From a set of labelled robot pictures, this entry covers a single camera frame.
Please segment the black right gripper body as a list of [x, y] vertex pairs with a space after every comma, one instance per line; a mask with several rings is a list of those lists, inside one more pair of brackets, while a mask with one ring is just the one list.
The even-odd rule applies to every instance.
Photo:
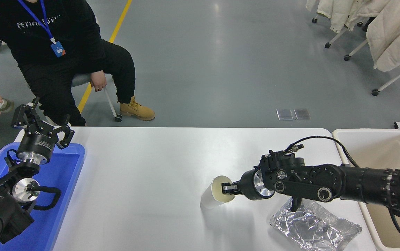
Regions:
[[257, 200], [257, 191], [254, 186], [254, 175], [257, 170], [248, 170], [243, 173], [239, 181], [239, 189], [249, 200]]

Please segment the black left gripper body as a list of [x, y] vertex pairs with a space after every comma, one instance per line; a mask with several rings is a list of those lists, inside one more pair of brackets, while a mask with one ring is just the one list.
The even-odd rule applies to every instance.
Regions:
[[25, 129], [24, 136], [17, 149], [18, 159], [27, 159], [33, 155], [40, 160], [50, 160], [58, 140], [55, 128], [50, 124], [31, 124]]

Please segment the person's left hand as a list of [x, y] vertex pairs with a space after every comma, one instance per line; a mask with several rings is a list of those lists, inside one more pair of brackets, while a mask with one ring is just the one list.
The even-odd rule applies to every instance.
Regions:
[[100, 92], [106, 87], [107, 81], [103, 70], [90, 73], [90, 85], [95, 92]]

